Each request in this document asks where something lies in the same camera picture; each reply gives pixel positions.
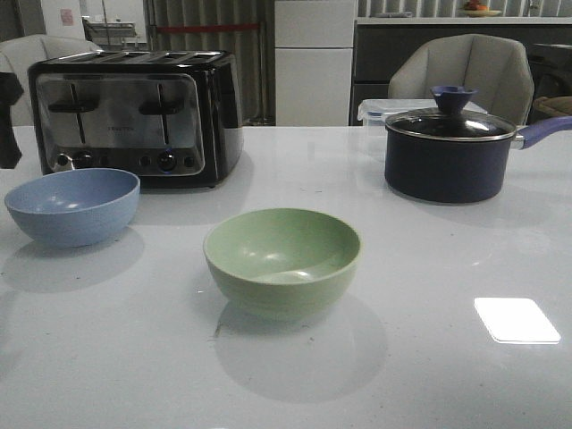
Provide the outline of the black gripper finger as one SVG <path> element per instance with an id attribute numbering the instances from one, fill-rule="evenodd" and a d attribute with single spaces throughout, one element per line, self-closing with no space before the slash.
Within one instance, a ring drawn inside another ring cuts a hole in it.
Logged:
<path id="1" fill-rule="evenodd" d="M 21 151 L 13 133 L 11 110 L 23 94 L 13 72 L 1 72 L 1 168 L 14 169 L 21 159 Z"/>

